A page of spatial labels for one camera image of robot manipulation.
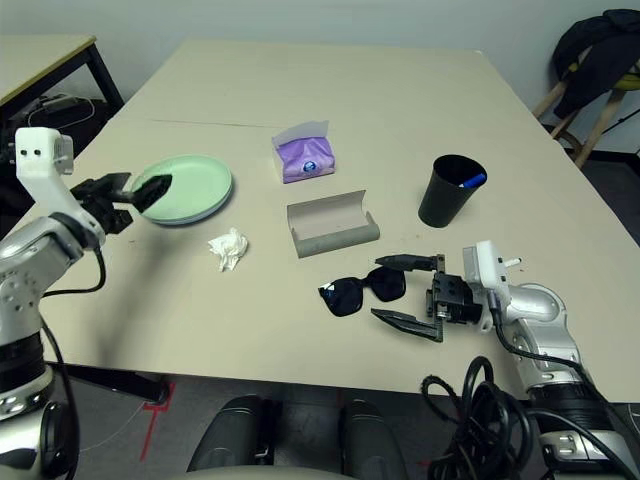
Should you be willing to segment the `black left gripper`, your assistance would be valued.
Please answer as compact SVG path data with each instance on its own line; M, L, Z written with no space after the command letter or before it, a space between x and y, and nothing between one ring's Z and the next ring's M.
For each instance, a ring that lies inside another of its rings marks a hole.
M119 210L115 203L128 203L123 192L130 173L110 173L99 179L87 179L71 189L71 194L82 208L97 220L107 234L119 234L132 222L127 210ZM130 203L143 213L162 198L172 183L170 174L154 175L131 191Z

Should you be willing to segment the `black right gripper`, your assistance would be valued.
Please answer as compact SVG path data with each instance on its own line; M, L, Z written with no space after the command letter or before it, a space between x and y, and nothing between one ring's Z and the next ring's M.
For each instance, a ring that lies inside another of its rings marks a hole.
M474 301L469 285L456 275L445 272L443 255L419 256L396 254L377 258L379 266L397 271L414 270L436 272L432 287L427 290L427 317L430 321L391 310L372 309L371 313L385 324L401 332L418 336L436 343L444 340L442 321L455 324L477 325L481 319L483 307Z

